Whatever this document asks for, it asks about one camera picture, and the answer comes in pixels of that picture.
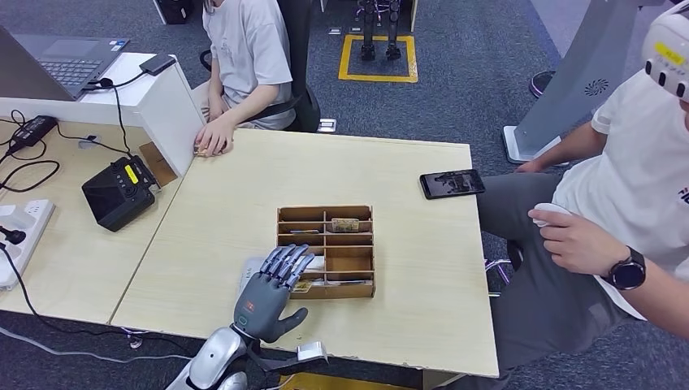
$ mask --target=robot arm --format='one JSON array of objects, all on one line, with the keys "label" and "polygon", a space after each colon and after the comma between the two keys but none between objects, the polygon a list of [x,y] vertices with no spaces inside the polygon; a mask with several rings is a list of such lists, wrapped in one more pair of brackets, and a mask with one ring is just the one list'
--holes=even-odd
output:
[{"label": "robot arm", "polygon": [[248,359],[264,371],[286,375],[327,362],[320,343],[299,347],[297,357],[286,361],[261,357],[262,340],[277,341],[301,324],[308,314],[302,307],[280,320],[289,293],[314,259],[313,254],[303,256],[308,248],[308,245],[289,245],[276,248],[268,255],[260,271],[241,292],[235,306],[234,323],[214,331],[167,390],[246,390]]}]

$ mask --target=wooden organizer box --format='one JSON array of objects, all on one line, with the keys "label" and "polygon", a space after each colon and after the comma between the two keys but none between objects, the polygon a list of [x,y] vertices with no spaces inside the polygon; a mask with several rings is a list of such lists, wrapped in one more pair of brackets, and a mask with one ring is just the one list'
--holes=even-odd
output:
[{"label": "wooden organizer box", "polygon": [[[358,231],[333,232],[333,218],[358,219]],[[318,233],[299,233],[303,231]],[[325,260],[322,270],[306,269],[292,299],[373,297],[373,213],[369,206],[279,208],[277,237],[278,246],[308,244],[308,254]]]}]

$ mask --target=light wooden tabletop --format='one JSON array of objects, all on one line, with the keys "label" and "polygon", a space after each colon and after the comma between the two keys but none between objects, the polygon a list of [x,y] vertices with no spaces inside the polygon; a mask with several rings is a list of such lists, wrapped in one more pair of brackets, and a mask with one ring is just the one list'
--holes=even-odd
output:
[{"label": "light wooden tabletop", "polygon": [[[124,147],[118,126],[61,123],[60,127],[68,136],[93,134],[100,136],[106,145],[117,149]],[[2,141],[15,129],[13,124],[0,123]],[[81,185],[122,154],[99,146],[79,149],[78,141],[66,140],[58,136],[56,130],[44,140],[48,145],[44,158],[54,159],[61,165],[55,176],[27,193],[0,190],[0,205],[24,204],[33,199],[49,199],[55,204],[54,213],[23,274],[29,298],[39,314],[108,323],[180,180],[168,184],[157,195],[154,205],[138,219],[119,232],[109,232],[96,224]],[[132,151],[148,141],[142,129],[128,128]],[[37,145],[17,155],[32,157],[40,153],[40,149]],[[0,166],[0,178],[4,180],[22,163],[26,162],[8,158]],[[27,187],[51,169],[49,165],[27,168],[14,175],[8,185]],[[29,312],[19,285],[10,292],[0,292],[0,310]]]},{"label": "light wooden tabletop", "polygon": [[419,175],[471,166],[468,145],[240,129],[197,158],[112,323],[206,338],[232,322],[245,260],[275,247],[281,206],[371,205],[375,297],[291,301],[272,347],[497,375],[475,197],[428,201]]}]

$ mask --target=woman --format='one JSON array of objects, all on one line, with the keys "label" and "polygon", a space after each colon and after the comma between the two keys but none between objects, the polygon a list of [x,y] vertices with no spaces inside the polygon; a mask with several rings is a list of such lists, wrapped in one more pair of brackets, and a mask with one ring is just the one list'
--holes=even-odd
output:
[{"label": "woman", "polygon": [[289,41],[276,0],[203,0],[212,53],[210,80],[194,89],[208,124],[197,135],[210,157],[232,148],[237,126],[282,130],[293,110],[245,121],[292,96]]}]

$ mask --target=laptop keyboard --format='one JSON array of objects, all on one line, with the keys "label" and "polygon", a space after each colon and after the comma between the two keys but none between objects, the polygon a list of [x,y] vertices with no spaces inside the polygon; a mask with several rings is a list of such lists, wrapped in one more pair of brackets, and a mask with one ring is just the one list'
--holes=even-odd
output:
[{"label": "laptop keyboard", "polygon": [[44,69],[60,84],[71,87],[91,80],[91,75],[102,63],[96,59],[54,59],[39,61]]}]

